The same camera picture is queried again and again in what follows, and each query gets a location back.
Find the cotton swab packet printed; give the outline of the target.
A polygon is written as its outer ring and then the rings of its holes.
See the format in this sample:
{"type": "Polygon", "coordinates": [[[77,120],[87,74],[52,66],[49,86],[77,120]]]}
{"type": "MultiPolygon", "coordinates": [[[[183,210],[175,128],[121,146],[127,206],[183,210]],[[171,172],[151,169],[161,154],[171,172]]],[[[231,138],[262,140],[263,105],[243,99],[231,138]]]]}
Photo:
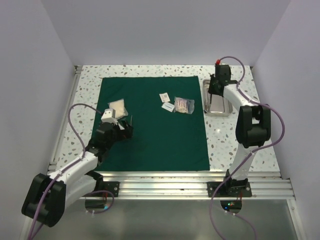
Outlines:
{"type": "Polygon", "coordinates": [[[174,111],[182,114],[191,115],[195,109],[195,101],[181,97],[174,98],[174,111]]]}

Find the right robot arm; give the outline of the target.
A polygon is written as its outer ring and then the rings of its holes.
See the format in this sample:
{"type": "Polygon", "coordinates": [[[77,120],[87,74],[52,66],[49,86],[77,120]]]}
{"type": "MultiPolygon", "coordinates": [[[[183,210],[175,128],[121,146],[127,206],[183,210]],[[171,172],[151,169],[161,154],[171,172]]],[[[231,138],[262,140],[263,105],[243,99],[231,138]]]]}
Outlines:
{"type": "Polygon", "coordinates": [[[210,76],[208,93],[225,98],[238,111],[235,127],[237,152],[219,188],[220,192],[232,197],[247,187],[249,170],[255,158],[253,150],[264,146],[271,137],[271,111],[242,95],[239,82],[232,80],[231,76],[230,66],[221,64],[218,59],[215,73],[210,76]]]}

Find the white sachet small print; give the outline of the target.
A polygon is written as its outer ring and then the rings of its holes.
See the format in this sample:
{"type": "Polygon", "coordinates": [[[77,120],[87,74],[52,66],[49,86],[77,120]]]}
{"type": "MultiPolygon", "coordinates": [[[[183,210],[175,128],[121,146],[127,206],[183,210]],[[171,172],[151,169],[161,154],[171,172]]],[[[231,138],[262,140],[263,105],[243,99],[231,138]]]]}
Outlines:
{"type": "Polygon", "coordinates": [[[171,101],[171,100],[170,100],[170,97],[169,97],[169,95],[168,95],[167,92],[165,92],[165,93],[160,93],[159,96],[160,96],[160,99],[161,99],[161,101],[162,101],[163,103],[168,103],[168,102],[171,101]]]}

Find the white sachet blue text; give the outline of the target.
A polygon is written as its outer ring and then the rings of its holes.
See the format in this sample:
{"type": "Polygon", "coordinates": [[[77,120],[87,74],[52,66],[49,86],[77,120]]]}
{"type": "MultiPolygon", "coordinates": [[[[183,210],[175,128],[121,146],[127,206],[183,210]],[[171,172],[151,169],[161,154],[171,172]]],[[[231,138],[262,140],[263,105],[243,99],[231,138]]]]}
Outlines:
{"type": "Polygon", "coordinates": [[[173,112],[175,109],[175,106],[170,102],[164,102],[161,107],[169,112],[173,112]]]}

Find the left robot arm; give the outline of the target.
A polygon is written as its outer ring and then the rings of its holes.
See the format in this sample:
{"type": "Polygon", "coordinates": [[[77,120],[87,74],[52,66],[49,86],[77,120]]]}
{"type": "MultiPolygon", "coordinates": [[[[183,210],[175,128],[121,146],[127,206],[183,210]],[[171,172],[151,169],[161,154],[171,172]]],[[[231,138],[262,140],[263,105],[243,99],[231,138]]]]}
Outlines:
{"type": "Polygon", "coordinates": [[[65,210],[82,196],[103,193],[103,177],[95,172],[111,147],[133,136],[133,126],[127,120],[101,122],[91,135],[84,155],[48,175],[37,174],[29,187],[21,213],[48,227],[62,218],[65,210]]]}

